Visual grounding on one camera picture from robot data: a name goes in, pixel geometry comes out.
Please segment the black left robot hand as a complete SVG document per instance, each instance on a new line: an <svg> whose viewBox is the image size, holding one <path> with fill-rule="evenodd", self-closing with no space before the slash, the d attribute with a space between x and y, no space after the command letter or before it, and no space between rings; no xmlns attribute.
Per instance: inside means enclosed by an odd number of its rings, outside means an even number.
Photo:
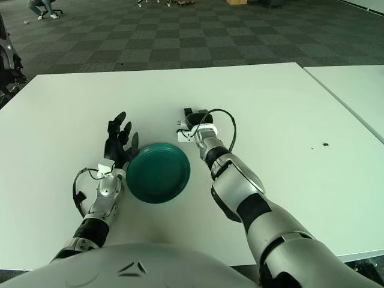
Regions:
<svg viewBox="0 0 384 288"><path fill-rule="evenodd" d="M131 132L131 121L128 121L121 130L121 124L126 118L126 112L118 114L114 120L109 121L107 127L108 138L104 146L104 158L113 160L117 169L123 168L125 163L132 161L140 152L139 134L135 132L131 140L131 146L125 150Z"/></svg>

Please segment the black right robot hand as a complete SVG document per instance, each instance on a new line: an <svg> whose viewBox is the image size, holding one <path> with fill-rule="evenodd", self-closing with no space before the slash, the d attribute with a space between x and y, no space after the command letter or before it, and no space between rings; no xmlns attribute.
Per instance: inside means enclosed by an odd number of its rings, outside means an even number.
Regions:
<svg viewBox="0 0 384 288"><path fill-rule="evenodd" d="M194 112L192 108L184 108L185 121L182 126L182 129L184 131L190 131L195 125L198 125L200 123L212 124L213 117L210 114L206 116L207 112L208 110L206 109Z"/></svg>

